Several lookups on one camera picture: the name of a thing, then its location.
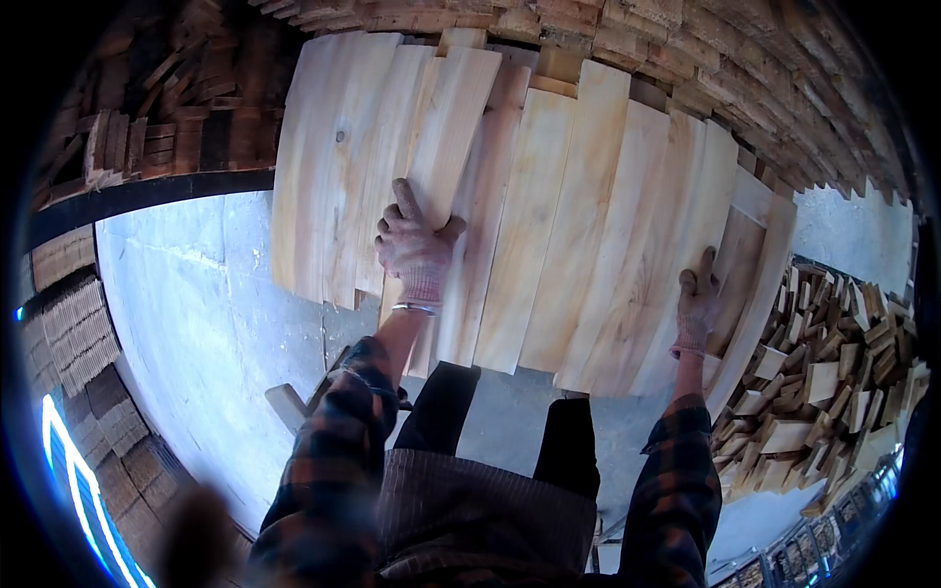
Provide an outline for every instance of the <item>black pants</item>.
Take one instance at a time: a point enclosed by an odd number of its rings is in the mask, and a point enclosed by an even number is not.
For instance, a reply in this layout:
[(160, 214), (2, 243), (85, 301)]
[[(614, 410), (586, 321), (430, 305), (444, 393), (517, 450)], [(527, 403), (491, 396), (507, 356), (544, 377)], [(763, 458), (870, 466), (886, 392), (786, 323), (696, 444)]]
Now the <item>black pants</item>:
[[(479, 379), (480, 368), (476, 366), (439, 363), (402, 424), (395, 449), (454, 456)], [(601, 476), (587, 399), (557, 400), (550, 405), (533, 479), (591, 501), (598, 498)]]

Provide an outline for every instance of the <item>silver bracelet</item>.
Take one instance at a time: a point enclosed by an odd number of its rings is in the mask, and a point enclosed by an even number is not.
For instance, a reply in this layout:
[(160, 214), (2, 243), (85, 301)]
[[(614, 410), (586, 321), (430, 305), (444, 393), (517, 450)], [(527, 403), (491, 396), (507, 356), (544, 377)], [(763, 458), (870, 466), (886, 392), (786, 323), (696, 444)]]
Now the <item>silver bracelet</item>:
[(392, 309), (422, 310), (428, 316), (438, 316), (437, 310), (431, 307), (422, 306), (421, 304), (415, 304), (413, 302), (400, 302), (399, 304), (392, 305)]

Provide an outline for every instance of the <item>hand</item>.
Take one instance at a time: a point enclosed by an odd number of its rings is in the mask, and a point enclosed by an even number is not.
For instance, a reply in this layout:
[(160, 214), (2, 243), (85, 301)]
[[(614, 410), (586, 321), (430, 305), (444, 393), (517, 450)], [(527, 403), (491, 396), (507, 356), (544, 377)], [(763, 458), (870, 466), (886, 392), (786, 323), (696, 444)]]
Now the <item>hand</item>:
[(703, 357), (706, 336), (712, 332), (719, 314), (719, 279), (712, 274), (715, 247), (707, 247), (699, 262), (699, 275), (692, 270), (679, 272), (679, 306), (677, 309), (677, 340), (670, 354), (679, 359), (680, 352)]
[(402, 280), (398, 303), (411, 302), (439, 309), (441, 287), (451, 265), (455, 242), (467, 223), (452, 216), (443, 229), (435, 232), (425, 219), (408, 181), (392, 181), (395, 204), (390, 204), (379, 219), (375, 250), (386, 273)]

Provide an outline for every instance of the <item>person's right hand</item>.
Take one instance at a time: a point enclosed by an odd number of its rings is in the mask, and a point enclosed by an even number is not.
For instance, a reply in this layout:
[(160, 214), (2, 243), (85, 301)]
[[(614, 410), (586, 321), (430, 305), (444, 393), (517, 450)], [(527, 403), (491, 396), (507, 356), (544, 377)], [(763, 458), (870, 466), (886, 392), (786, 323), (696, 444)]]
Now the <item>person's right hand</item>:
[(441, 288), (451, 265), (455, 242), (467, 223), (452, 216), (441, 230), (434, 231), (415, 201), (408, 181), (392, 181), (395, 204), (379, 219), (375, 249), (386, 273), (402, 280), (398, 303), (439, 309)]
[(707, 247), (699, 262), (698, 275), (684, 269), (679, 273), (679, 306), (677, 308), (677, 340), (670, 354), (679, 358), (680, 352), (703, 357), (706, 337), (712, 332), (719, 314), (719, 279), (712, 274), (715, 247)]

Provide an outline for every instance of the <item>plaid sleeve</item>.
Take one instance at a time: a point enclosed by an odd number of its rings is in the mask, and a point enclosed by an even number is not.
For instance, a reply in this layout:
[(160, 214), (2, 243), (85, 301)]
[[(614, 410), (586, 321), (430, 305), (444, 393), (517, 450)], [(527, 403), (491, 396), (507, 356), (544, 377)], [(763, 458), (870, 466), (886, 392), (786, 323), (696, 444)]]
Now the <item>plaid sleeve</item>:
[(398, 397), (382, 345), (365, 337), (295, 440), (249, 555), (256, 585), (372, 584), (375, 503)]
[(699, 394), (676, 399), (654, 425), (630, 499), (618, 574), (641, 585), (706, 585), (706, 551), (722, 508), (710, 426)]

